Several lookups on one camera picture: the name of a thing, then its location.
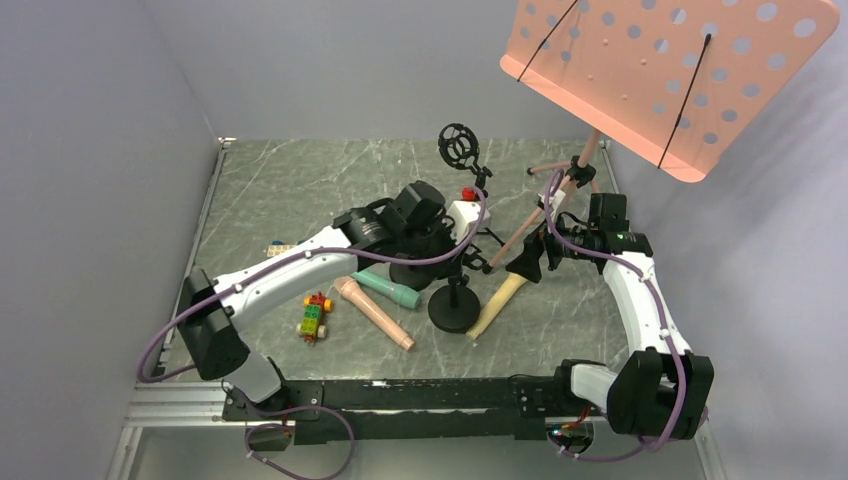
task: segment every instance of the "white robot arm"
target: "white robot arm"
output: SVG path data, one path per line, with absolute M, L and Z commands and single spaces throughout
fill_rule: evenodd
M 623 252 L 614 257 L 622 258 L 636 265 L 643 272 L 653 272 L 654 260 L 644 253 Z M 612 294 L 618 304 L 621 313 L 621 321 L 624 324 L 624 332 L 627 335 L 628 354 L 635 351 L 653 350 L 660 354 L 670 354 L 668 345 L 662 335 L 659 315 L 645 284 L 636 274 L 616 262 L 607 262 L 603 271 L 604 280 L 609 285 Z M 665 299 L 662 299 L 663 308 L 668 312 Z M 685 355 L 690 351 L 689 344 L 680 335 L 677 326 L 666 313 L 666 323 L 678 355 Z M 615 381 L 616 374 L 605 366 L 600 365 L 576 365 L 571 369 L 571 391 L 576 396 L 607 409 L 607 397 L 609 389 Z
M 677 364 L 682 364 L 685 398 L 670 438 L 692 438 L 712 385 L 712 364 L 708 357 L 692 353 L 667 313 L 668 307 L 653 280 L 653 251 L 645 235 L 629 231 L 626 206 L 624 195 L 592 194 L 589 221 L 584 227 L 567 228 L 560 217 L 555 224 L 556 234 L 546 230 L 544 241 L 539 240 L 533 250 L 540 255 L 539 243 L 544 243 L 550 270 L 564 257 L 595 263 L 612 290 L 627 335 L 629 359 L 619 373 L 597 362 L 566 360 L 558 375 L 567 384 L 569 394 L 604 411 L 616 433 L 657 437 L 678 401 L 681 382 Z M 563 240 L 575 248 L 563 246 Z M 647 279 L 651 280 L 656 298 L 645 283 Z M 667 338 L 676 351 L 670 350 Z
M 251 351 L 241 334 L 254 320 L 298 294 L 376 263 L 368 254 L 433 259 L 467 245 L 470 237 L 464 234 L 473 233 L 487 218 L 479 214 L 479 208 L 463 209 L 458 203 L 476 205 L 454 202 L 448 211 L 453 213 L 450 222 L 444 197 L 419 181 L 407 185 L 395 199 L 349 210 L 297 247 L 252 267 L 212 280 L 203 270 L 194 269 L 183 283 L 180 310 L 216 294 L 221 298 L 177 327 L 200 377 L 223 378 L 255 404 L 282 397 L 275 396 L 282 388 L 282 374 L 269 359 Z M 473 220 L 478 220 L 477 225 L 471 225 Z M 463 235 L 453 232 L 457 229 Z M 427 265 L 419 269 L 443 278 L 461 257 L 421 260 Z

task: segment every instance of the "black clamp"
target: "black clamp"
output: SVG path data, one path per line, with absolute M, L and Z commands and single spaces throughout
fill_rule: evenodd
M 487 273 L 485 271 L 485 267 L 488 266 L 489 263 L 482 255 L 480 255 L 481 253 L 483 253 L 483 250 L 480 250 L 480 248 L 473 243 L 469 243 L 462 256 L 462 264 L 471 270 L 483 270 L 484 273 Z
M 598 171 L 591 165 L 581 167 L 577 165 L 580 157 L 575 155 L 571 157 L 571 167 L 565 171 L 565 174 L 577 181 L 577 188 L 580 188 L 595 179 L 595 174 Z
M 474 186 L 488 197 L 486 179 L 492 176 L 488 167 L 477 165 L 480 158 L 480 142 L 470 128 L 461 123 L 451 123 L 439 132 L 439 154 L 451 168 L 471 170 Z

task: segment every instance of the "red cap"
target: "red cap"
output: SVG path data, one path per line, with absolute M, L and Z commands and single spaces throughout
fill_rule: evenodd
M 477 200 L 477 194 L 474 193 L 474 190 L 471 190 L 469 187 L 462 189 L 463 202 L 473 202 L 475 200 Z

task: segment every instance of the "perforated tray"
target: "perforated tray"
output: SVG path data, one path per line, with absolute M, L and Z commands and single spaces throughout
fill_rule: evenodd
M 521 0 L 501 68 L 518 78 L 571 5 Z M 839 22 L 828 0 L 580 0 L 522 83 L 657 164 L 697 182 Z

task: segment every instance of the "marble surface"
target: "marble surface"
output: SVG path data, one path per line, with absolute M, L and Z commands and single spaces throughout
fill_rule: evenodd
M 535 208 L 536 194 L 548 179 L 547 173 L 528 176 L 527 167 L 579 154 L 583 146 L 551 140 L 485 139 L 480 144 L 481 163 L 494 172 L 486 185 L 491 228 L 504 239 Z M 600 155 L 592 163 L 601 189 L 612 191 Z M 440 189 L 448 202 L 473 183 L 470 173 L 457 172 L 441 160 L 435 140 L 236 141 L 223 165 L 196 263 L 210 277 L 253 265 L 266 258 L 263 249 L 271 241 L 296 243 L 308 238 L 348 208 L 394 197 L 418 179 Z M 569 210 L 585 218 L 589 195 L 588 187 L 580 189 Z M 498 249 L 490 237 L 479 237 L 475 244 L 487 258 Z M 507 260 L 520 249 L 520 245 L 513 248 Z M 624 328 L 612 293 L 595 266 L 563 261 L 557 271 L 548 272 L 544 257 L 542 262 L 542 282 L 522 287 L 476 342 L 440 331 L 430 322 L 426 301 L 443 281 L 422 292 L 416 311 L 371 292 L 415 340 L 409 352 L 341 299 L 330 283 L 315 288 L 336 302 L 326 319 L 327 339 L 310 347 L 296 335 L 303 314 L 300 295 L 256 321 L 245 337 L 253 348 L 274 358 L 291 379 L 550 375 L 564 358 L 602 361 L 612 368 L 622 365 L 627 347 Z M 386 265 L 376 265 L 372 271 L 388 275 Z M 467 273 L 481 304 L 507 275 L 502 268 L 490 275 Z M 189 361 L 175 335 L 168 369 Z M 194 372 L 177 378 L 196 379 Z

